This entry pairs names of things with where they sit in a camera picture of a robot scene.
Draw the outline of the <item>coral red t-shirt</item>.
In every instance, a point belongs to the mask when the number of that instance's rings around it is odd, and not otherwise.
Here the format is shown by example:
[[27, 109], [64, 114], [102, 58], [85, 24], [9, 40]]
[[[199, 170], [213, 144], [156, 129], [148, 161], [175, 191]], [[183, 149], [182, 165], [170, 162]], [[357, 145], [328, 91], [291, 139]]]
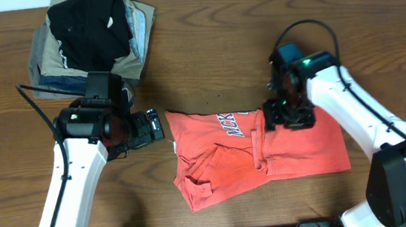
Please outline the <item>coral red t-shirt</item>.
[[311, 129], [265, 128], [261, 110], [198, 115], [167, 112], [177, 173], [191, 211], [273, 180], [350, 169], [340, 125], [321, 108]]

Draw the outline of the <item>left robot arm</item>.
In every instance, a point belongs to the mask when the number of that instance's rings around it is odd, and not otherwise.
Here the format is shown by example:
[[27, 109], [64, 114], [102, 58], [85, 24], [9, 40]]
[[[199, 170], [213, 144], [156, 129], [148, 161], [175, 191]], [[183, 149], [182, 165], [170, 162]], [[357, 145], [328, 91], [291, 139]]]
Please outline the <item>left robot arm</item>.
[[53, 133], [53, 173], [38, 227], [88, 227], [95, 190], [109, 161], [165, 137], [154, 109], [131, 112], [135, 91], [121, 76], [90, 72], [86, 89], [54, 119], [16, 89]]

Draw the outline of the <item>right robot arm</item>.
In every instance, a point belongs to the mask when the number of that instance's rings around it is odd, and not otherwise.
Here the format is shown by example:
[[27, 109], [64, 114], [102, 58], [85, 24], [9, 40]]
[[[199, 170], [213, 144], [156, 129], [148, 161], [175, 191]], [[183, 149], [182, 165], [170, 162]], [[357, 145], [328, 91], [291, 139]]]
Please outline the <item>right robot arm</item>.
[[269, 57], [277, 98], [264, 103], [265, 127], [317, 124], [317, 109], [334, 118], [371, 162], [366, 199], [332, 227], [406, 227], [406, 122], [367, 93], [328, 51], [305, 56], [289, 42]]

